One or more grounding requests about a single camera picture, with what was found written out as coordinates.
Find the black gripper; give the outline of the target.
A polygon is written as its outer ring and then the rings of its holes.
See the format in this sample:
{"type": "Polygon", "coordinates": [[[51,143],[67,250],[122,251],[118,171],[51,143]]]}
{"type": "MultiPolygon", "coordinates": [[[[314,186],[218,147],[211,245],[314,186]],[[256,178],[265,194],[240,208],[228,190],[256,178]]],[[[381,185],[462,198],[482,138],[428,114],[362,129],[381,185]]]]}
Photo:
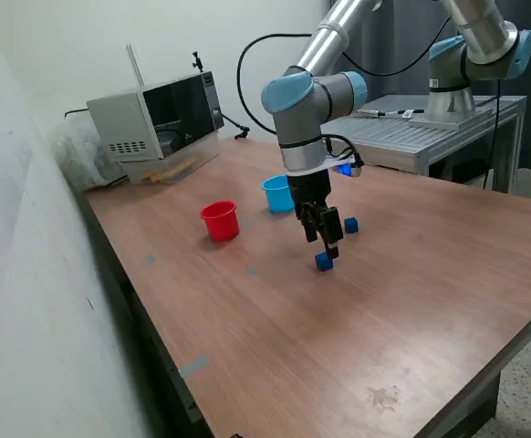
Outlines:
{"type": "Polygon", "coordinates": [[[296,216],[300,217],[307,241],[315,242],[318,239],[318,223],[311,207],[322,208],[319,233],[323,238],[328,257],[337,258],[338,243],[343,239],[343,229],[338,209],[334,206],[327,207],[326,200],[331,193],[328,170],[302,176],[287,176],[287,181],[296,216]]]}

